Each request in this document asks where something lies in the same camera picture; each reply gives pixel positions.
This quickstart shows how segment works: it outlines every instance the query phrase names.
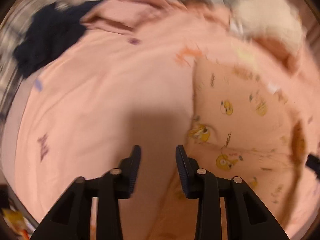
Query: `pink blanket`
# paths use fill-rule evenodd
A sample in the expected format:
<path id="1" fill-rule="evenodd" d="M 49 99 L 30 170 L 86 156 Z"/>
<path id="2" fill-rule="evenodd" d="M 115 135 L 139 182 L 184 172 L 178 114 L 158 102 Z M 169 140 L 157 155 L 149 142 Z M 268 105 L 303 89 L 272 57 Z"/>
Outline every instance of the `pink blanket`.
<path id="1" fill-rule="evenodd" d="M 198 57 L 245 66 L 259 74 L 271 94 L 282 91 L 301 117 L 306 150 L 317 150 L 320 80 L 307 49 L 299 59 L 303 67 L 291 75 L 259 45 L 229 35 L 228 9 L 171 8 L 157 21 L 131 24 L 129 38 L 100 27 L 89 30 L 39 76 L 43 89 L 31 91 L 15 162 L 17 195 L 38 221 L 75 177 L 101 176 L 139 144 L 136 192 L 120 202 L 121 222 L 124 238 L 150 235 L 176 169 L 175 146 L 185 142 L 191 124 L 192 68 Z M 140 22 L 131 14 L 114 20 L 119 19 Z M 307 169 L 297 196 L 289 236 L 319 200 Z"/>

